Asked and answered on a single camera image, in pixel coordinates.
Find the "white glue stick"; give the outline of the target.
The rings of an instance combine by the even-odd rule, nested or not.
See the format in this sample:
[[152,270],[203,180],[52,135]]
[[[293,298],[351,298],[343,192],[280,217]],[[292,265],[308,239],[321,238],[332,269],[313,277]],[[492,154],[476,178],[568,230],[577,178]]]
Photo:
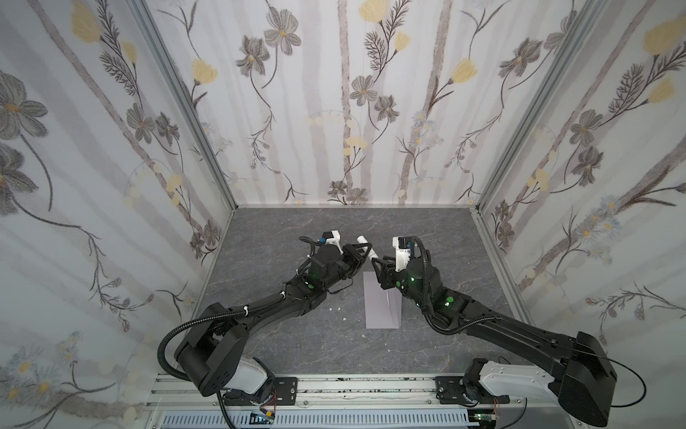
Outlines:
[[373,261],[373,259],[377,258],[378,255],[376,254],[375,250],[373,249],[373,245],[364,237],[364,235],[360,235],[357,237],[357,243],[362,246],[364,249],[364,255],[369,261]]

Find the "grey paper envelope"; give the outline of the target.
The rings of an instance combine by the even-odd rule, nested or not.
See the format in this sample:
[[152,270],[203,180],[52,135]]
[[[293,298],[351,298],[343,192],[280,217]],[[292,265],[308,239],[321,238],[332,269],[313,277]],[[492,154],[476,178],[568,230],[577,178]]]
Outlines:
[[370,330],[400,329],[402,295],[397,289],[383,290],[372,272],[363,273],[364,315]]

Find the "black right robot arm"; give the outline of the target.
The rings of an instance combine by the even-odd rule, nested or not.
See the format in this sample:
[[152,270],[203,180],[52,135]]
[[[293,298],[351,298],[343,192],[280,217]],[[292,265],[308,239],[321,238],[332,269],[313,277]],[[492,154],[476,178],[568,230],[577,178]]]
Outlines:
[[457,390],[463,404],[509,396],[550,399],[583,423],[607,426],[617,374],[594,336],[556,334],[504,316],[445,287],[439,270],[419,257],[403,269],[390,257],[375,257],[372,264],[382,289],[412,300],[437,334],[473,336],[527,360],[498,369],[489,359],[474,359]]

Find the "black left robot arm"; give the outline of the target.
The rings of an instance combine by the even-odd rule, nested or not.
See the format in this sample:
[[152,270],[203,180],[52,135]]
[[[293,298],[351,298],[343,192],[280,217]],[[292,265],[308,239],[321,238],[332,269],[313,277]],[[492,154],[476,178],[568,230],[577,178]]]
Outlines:
[[299,239],[309,245],[307,260],[275,295],[238,307],[215,303],[168,332],[156,353],[164,372],[193,383],[204,397],[219,393],[238,374],[252,334],[316,309],[336,293],[336,283],[354,278],[373,253],[368,242],[339,246],[326,238]]

